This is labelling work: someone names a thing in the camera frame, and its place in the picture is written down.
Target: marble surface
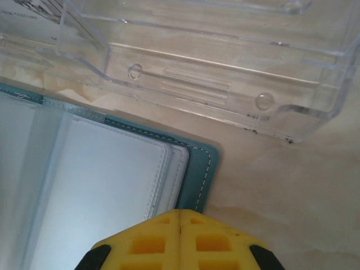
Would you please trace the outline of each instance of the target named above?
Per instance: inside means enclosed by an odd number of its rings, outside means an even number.
[[[205,214],[267,242],[286,269],[360,269],[360,75],[336,119],[289,144],[20,67],[1,74],[8,84],[216,145],[222,160]]]

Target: black rubber corner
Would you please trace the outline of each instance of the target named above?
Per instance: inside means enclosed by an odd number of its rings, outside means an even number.
[[[90,250],[85,254],[75,270],[100,270],[110,251],[111,246],[109,245],[102,245]]]
[[[261,246],[252,245],[250,251],[261,270],[285,270],[274,253]]]

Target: transparent plastic tray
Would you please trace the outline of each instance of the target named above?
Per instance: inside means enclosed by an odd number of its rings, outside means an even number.
[[[289,141],[337,116],[359,63],[358,0],[56,2],[52,44],[0,13],[4,62]]]

